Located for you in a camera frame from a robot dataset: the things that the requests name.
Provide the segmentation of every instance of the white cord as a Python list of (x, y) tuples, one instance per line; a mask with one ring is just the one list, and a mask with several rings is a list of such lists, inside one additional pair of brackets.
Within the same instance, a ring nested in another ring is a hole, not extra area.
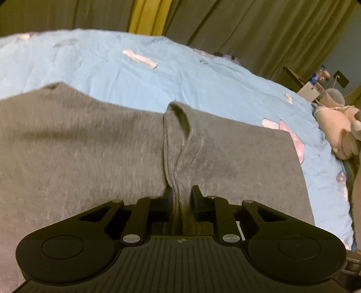
[(336, 75), (335, 77), (335, 82), (334, 82), (334, 86), (332, 88), (335, 88), (335, 85), (336, 85), (336, 82), (337, 82), (337, 79), (340, 78), (338, 75)]

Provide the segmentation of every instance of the wall socket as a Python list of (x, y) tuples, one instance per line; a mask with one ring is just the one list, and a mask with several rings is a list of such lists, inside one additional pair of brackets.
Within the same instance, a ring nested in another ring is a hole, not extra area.
[(340, 86), (342, 86), (342, 88), (347, 87), (350, 81), (339, 70), (337, 70), (334, 74), (334, 79), (336, 79), (337, 75), (339, 76), (337, 77), (337, 82), (340, 84)]

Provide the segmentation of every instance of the plush toy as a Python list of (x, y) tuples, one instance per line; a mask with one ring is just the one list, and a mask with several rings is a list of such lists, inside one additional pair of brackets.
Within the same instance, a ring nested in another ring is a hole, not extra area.
[(361, 149), (359, 109), (345, 106), (343, 95), (330, 88), (323, 93), (314, 116), (336, 157), (341, 160), (358, 158)]

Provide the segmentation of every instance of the bed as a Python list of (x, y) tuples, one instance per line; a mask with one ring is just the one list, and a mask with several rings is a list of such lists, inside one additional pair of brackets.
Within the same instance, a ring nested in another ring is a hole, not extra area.
[[(157, 67), (135, 62), (122, 53), (127, 49)], [(165, 37), (78, 29), (0, 39), (0, 99), (60, 81), (95, 99), (139, 110), (162, 113), (176, 100), (221, 117), (290, 132), (315, 225), (352, 249), (343, 165), (319, 130), (312, 104), (291, 90)]]

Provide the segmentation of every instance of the folded garment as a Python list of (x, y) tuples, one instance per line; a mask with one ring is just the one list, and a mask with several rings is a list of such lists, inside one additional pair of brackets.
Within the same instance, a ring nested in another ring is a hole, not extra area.
[(290, 134), (172, 102), (166, 113), (107, 104), (59, 83), (0, 101), (0, 291), (23, 282), (27, 234), (119, 198), (174, 191), (173, 234), (194, 235), (190, 192), (256, 200), (313, 224)]

